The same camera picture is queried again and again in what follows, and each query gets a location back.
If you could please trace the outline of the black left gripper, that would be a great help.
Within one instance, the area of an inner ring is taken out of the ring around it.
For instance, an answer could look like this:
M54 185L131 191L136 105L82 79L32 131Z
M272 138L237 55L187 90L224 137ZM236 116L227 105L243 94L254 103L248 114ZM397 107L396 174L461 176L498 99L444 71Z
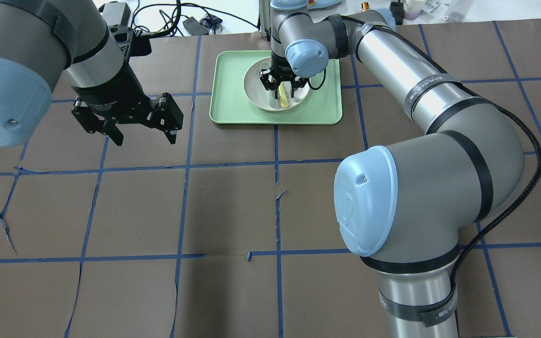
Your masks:
M87 133L107 135L120 147L124 135L116 125L141 124L162 131L170 144L176 144L183 128L181 109L167 92L155 98L144 94L129 64L104 84L73 89L77 98L71 113Z

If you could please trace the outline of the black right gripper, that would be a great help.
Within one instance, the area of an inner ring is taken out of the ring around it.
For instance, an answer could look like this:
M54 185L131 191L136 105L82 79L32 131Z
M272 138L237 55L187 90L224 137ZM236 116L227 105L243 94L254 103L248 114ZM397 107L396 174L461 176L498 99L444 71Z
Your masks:
M272 84L265 84L265 89L275 100L279 99L280 82L290 83L290 98L295 97L295 92L298 92L299 88L304 88L309 84L309 78L297 76L288 63L287 58L279 56L275 52L270 53L270 76L273 80Z

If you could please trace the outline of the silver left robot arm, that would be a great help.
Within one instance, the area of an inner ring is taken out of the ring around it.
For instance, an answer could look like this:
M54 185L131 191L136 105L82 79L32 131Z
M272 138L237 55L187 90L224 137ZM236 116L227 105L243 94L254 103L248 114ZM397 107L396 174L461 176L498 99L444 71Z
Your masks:
M139 124L175 144L183 113L171 94L151 99L130 67L151 51L150 34L90 0L0 0L0 147L26 143L60 78L77 94L71 113L87 133L123 143L118 124Z

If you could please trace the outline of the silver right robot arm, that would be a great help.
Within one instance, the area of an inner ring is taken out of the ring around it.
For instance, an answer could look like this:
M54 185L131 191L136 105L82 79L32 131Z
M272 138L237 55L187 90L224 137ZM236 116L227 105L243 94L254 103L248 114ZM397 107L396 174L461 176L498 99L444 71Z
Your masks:
M313 22L306 0L269 2L268 91L304 86L353 55L423 136L339 165L333 201L348 250L379 275L393 338L457 338L456 275L472 248L526 199L541 147L514 114L466 88L395 31L387 9Z

